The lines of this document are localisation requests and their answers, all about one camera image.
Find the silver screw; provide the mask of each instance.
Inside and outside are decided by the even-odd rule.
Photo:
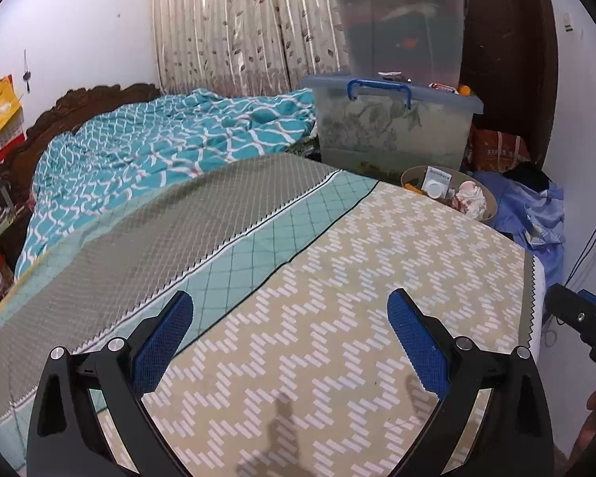
[[[115,339],[108,343],[108,349],[111,352],[118,352],[124,347],[125,343],[126,341],[124,341],[124,339],[122,339],[121,337],[115,337]]]
[[[62,355],[64,355],[64,348],[62,348],[61,346],[54,348],[53,351],[51,352],[51,358],[54,361],[62,358]]]
[[[528,350],[525,346],[519,346],[517,348],[517,355],[520,356],[522,359],[529,359],[530,350]]]
[[[468,350],[472,350],[472,341],[467,337],[459,337],[457,339],[457,347],[467,352]]]

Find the white wall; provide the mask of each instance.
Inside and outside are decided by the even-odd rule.
[[[552,0],[559,42],[559,87],[544,171],[565,192],[565,275],[596,226],[596,25],[579,0]],[[574,30],[564,30],[569,12]],[[596,257],[572,288],[596,294]],[[567,326],[552,323],[557,341],[542,344],[538,362],[547,394],[554,440],[569,454],[596,389],[589,347]],[[548,342],[553,334],[548,334]]]
[[[0,78],[13,74],[25,129],[69,89],[158,85],[151,12],[151,0],[3,0]]]

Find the stacked storage boxes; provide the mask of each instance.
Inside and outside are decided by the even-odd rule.
[[[322,161],[365,172],[459,169],[477,97],[458,87],[468,0],[337,0],[351,75],[309,76]]]

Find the red calendar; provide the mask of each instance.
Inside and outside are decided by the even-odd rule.
[[[9,76],[9,82],[13,84],[13,76]],[[13,147],[24,143],[23,122],[24,117],[20,109],[0,131],[0,163]]]

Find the storage box lid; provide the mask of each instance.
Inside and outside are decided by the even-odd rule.
[[[337,89],[347,93],[350,100],[357,95],[380,95],[402,100],[420,100],[429,103],[445,104],[474,114],[482,114],[484,103],[477,97],[462,97],[455,93],[433,89],[422,85],[403,84],[402,82],[383,81],[380,79],[361,79],[349,74],[308,75],[300,81],[302,87],[313,89]]]

